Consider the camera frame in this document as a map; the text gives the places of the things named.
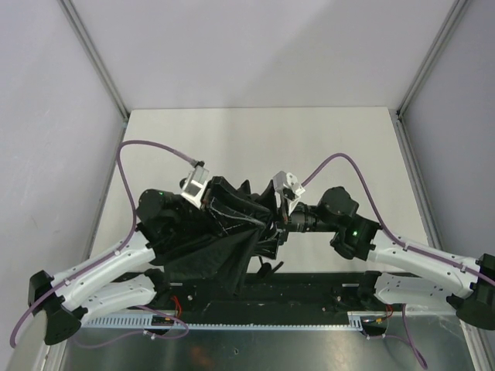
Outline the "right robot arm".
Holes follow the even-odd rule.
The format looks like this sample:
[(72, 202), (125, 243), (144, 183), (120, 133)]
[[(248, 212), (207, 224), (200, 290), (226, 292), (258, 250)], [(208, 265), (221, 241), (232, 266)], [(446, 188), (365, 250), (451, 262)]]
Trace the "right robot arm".
[(367, 275), (362, 292), (394, 305), (451, 306), (456, 316), (477, 328), (494, 329), (494, 257), (448, 254), (395, 236), (385, 225), (360, 216), (358, 202), (343, 187), (323, 193), (315, 206), (301, 203), (301, 192), (276, 191), (281, 199), (282, 225), (288, 232), (331, 232), (330, 246), (347, 260), (386, 264), (408, 273)]

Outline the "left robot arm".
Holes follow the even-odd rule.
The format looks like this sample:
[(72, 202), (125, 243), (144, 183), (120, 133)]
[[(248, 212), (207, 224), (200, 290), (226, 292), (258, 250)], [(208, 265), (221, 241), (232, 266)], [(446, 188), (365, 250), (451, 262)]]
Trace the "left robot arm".
[(44, 342), (72, 337), (91, 319), (166, 300), (174, 282), (205, 280), (238, 294), (256, 250), (277, 233), (275, 188), (253, 193), (216, 176), (198, 197), (145, 190), (131, 233), (96, 257), (29, 280), (28, 303), (46, 315)]

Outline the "black folding umbrella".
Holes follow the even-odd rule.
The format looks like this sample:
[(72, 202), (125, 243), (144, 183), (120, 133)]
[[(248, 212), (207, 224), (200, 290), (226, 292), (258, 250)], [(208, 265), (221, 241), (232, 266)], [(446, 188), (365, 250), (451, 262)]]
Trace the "black folding umbrella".
[(264, 232), (250, 229), (226, 235), (207, 210), (197, 209), (186, 200), (174, 202), (175, 216), (166, 207), (155, 259), (151, 264), (164, 268), (176, 281), (212, 279), (228, 294), (239, 294), (247, 269), (257, 247), (276, 235), (273, 223), (278, 215), (273, 182), (270, 181), (258, 201), (271, 209), (271, 222)]

